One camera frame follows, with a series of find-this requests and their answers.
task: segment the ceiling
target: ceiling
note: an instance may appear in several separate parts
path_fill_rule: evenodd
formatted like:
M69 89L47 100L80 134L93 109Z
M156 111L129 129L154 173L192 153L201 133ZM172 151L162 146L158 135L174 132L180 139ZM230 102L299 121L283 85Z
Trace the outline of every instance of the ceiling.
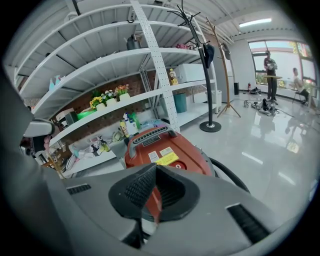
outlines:
M164 6L177 9L181 6L181 0L168 0ZM286 30L297 31L286 14L272 0L184 0L185 12L197 13L197 21L201 28L212 33L210 26L206 23L206 17L213 25L216 25L217 35L222 41L233 44L239 35L259 32ZM272 22L239 27L239 24L259 19L272 18Z

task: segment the glossy white floor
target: glossy white floor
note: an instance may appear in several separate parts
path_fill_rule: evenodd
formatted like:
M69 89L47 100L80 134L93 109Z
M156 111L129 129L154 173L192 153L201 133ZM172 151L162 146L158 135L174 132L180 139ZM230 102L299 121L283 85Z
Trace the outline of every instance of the glossy white floor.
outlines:
M320 118L305 106L278 98L275 117L245 108L244 100L266 97L241 94L214 121L222 125L206 133L199 117L181 128L181 134L209 156L231 169L251 194L269 206L285 222L305 209L319 177Z

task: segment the red vacuum cleaner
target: red vacuum cleaner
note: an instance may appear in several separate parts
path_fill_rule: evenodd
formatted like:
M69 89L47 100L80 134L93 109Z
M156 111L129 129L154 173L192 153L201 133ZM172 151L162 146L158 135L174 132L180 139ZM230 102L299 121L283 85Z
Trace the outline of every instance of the red vacuum cleaner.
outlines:
M168 126L151 128L133 137L128 143L124 159L126 167L132 168L154 163L170 153L177 156L177 159L174 158L168 164L170 167L206 176L217 176L210 158ZM244 190L249 191L239 178L235 179L237 184L241 184ZM163 202L157 187L153 189L145 206L152 216L151 219L158 223Z

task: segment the white wall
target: white wall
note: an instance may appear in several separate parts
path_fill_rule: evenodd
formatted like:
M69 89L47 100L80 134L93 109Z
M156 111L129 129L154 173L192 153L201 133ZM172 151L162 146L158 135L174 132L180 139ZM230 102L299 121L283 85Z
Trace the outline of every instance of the white wall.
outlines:
M229 46L233 66L234 82L240 90L247 90L256 84L255 66L247 40L239 40Z

